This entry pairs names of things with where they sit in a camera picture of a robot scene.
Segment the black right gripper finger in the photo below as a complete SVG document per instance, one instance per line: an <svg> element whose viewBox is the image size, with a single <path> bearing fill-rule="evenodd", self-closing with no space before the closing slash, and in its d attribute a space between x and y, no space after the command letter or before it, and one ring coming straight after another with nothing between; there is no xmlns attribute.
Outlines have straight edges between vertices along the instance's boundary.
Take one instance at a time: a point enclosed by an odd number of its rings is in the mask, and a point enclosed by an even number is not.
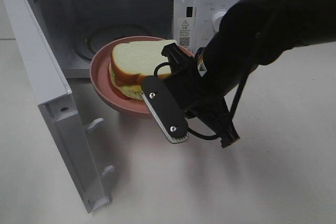
<svg viewBox="0 0 336 224"><path fill-rule="evenodd" d="M222 148L229 147L240 139L224 98L220 98L213 103L204 102L201 105L195 106L191 109L191 113L193 117L197 117L215 133L214 135L203 135L195 130L191 130L194 136L206 141L219 138Z"/></svg>
<svg viewBox="0 0 336 224"><path fill-rule="evenodd" d="M177 44L169 44L163 47L161 55L167 57L171 70L171 76L176 74L192 75L196 72L196 62Z"/></svg>

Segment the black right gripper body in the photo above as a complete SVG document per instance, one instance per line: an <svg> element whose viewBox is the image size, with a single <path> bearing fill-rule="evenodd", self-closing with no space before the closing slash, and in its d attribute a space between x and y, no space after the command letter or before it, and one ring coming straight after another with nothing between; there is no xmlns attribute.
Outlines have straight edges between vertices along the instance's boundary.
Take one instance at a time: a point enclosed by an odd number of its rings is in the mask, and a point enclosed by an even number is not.
<svg viewBox="0 0 336 224"><path fill-rule="evenodd" d="M164 67L170 68L169 63L165 62L158 65L157 70L161 70ZM204 102L213 103L223 98L223 96L214 94L205 87L197 69L192 75L180 73L173 76L169 75L162 80L183 111L185 119L196 118L191 113L193 107L201 105Z"/></svg>

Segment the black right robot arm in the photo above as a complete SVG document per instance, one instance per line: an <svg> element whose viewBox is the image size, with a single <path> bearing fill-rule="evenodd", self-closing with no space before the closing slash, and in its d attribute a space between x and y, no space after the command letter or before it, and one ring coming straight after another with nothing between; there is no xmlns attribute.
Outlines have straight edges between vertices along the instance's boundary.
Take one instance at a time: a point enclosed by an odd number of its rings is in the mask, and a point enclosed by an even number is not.
<svg viewBox="0 0 336 224"><path fill-rule="evenodd" d="M335 0L240 0L194 57L165 46L172 73L151 76L143 95L170 143L193 134L228 147L239 139L233 117L249 75L284 51L334 41Z"/></svg>

